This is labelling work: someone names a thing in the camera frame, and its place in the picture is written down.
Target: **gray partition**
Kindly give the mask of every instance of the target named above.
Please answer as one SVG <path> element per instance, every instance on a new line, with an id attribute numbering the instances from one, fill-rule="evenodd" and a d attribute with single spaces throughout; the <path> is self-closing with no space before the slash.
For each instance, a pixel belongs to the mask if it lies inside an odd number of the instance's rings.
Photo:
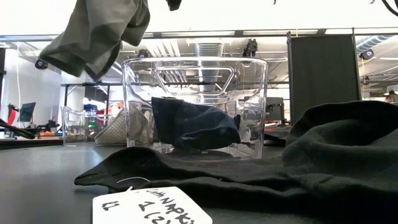
<path id="1" fill-rule="evenodd" d="M 290 116 L 325 103 L 360 100 L 354 35 L 288 35 Z"/>

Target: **navy blue cloth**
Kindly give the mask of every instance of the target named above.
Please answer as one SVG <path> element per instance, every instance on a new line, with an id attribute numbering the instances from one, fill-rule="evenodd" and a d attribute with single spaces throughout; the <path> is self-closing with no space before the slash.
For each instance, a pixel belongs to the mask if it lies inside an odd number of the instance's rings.
<path id="1" fill-rule="evenodd" d="M 152 97 L 152 109 L 160 141 L 177 151 L 219 149 L 241 142 L 240 115 L 231 118 L 218 108 L 174 98 Z"/>

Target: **ceiling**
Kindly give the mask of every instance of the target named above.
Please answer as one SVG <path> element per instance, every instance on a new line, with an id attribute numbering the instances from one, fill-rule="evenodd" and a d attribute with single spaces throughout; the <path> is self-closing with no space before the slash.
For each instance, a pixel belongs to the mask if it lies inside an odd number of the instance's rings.
<path id="1" fill-rule="evenodd" d="M 357 36 L 357 42 L 369 36 Z M 140 49 L 146 49 L 152 54 L 159 57 L 170 56 L 168 51 L 169 44 L 173 45 L 173 53 L 175 48 L 178 48 L 180 56 L 195 56 L 194 44 L 191 43 L 193 39 L 144 39 L 137 47 L 131 46 L 123 42 L 123 48 L 120 51 L 119 57 L 105 77 L 103 82 L 120 82 L 121 72 L 118 64 L 128 58 L 137 57 Z M 287 44 L 286 37 L 257 37 L 259 51 L 256 57 L 264 58 L 269 62 L 269 81 L 283 82 L 287 79 Z M 248 42 L 247 37 L 242 38 L 224 38 L 223 56 L 225 57 L 240 57 L 243 48 Z M 20 51 L 24 52 L 26 56 L 37 56 L 41 49 L 43 49 L 49 42 L 25 42 L 20 45 Z M 386 92 L 386 87 L 398 82 L 398 35 L 382 42 L 381 44 L 372 48 L 375 56 L 371 60 L 361 61 L 358 59 L 359 74 L 361 77 L 366 77 L 369 83 L 362 86 L 363 92 L 370 92 L 372 95 L 382 95 Z M 382 80 L 380 83 L 374 83 L 375 80 Z M 288 88 L 287 84 L 269 85 L 268 88 Z"/>

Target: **clear plastic container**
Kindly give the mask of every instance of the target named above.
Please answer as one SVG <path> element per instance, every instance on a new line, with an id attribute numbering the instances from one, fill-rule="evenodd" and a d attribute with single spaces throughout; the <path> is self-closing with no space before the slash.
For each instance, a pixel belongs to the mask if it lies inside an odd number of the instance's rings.
<path id="1" fill-rule="evenodd" d="M 96 114 L 88 111 L 75 111 L 67 106 L 62 107 L 62 136 L 64 145 L 77 144 L 115 144 L 126 143 L 124 137 L 117 141 L 109 136 L 106 128 L 115 118 L 106 114 Z M 125 135 L 126 132 L 112 133 L 113 135 Z"/>
<path id="2" fill-rule="evenodd" d="M 176 144 L 166 144 L 160 140 L 160 136 L 167 133 L 157 131 L 160 118 L 155 119 L 151 99 L 179 99 L 194 105 L 218 108 L 218 111 L 223 111 L 230 118 L 240 115 L 240 143 L 235 141 L 216 149 L 199 146 L 199 153 L 189 152 L 193 157 L 221 151 L 236 159 L 260 158 L 264 144 L 267 68 L 267 62 L 258 58 L 164 57 L 124 61 L 122 69 L 127 145 L 149 147 L 162 153 L 174 152 Z M 156 111 L 161 115 L 170 112 L 167 108 Z M 217 124 L 221 121 L 206 117 L 199 123 L 209 122 Z M 194 140 L 206 142 L 206 146 L 209 146 L 206 137 L 194 138 L 202 138 Z"/>

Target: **white tag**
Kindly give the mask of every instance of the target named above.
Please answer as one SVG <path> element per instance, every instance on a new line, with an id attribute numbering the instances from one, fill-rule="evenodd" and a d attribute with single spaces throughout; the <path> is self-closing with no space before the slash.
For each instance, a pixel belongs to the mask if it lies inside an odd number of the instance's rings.
<path id="1" fill-rule="evenodd" d="M 212 224 L 178 187 L 128 190 L 93 199 L 93 224 Z"/>

